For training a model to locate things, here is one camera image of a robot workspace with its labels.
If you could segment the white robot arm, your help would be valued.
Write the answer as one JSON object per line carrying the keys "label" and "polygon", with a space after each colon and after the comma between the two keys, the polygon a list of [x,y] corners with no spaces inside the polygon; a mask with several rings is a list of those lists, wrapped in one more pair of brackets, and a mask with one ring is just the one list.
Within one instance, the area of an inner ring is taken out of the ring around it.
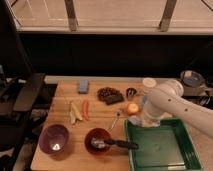
{"label": "white robot arm", "polygon": [[182,98],[184,88],[174,79],[152,88],[142,109],[142,124],[158,127],[164,113],[172,114],[213,138],[213,110]]}

